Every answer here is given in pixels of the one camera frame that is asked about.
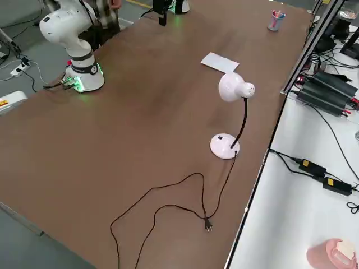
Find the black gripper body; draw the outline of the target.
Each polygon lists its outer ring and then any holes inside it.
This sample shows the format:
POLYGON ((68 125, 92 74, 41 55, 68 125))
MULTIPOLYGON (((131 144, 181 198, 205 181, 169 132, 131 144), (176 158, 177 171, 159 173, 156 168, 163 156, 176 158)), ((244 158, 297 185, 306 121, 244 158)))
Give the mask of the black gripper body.
POLYGON ((164 16, 171 3, 172 0, 153 0, 153 11, 161 16, 164 16))

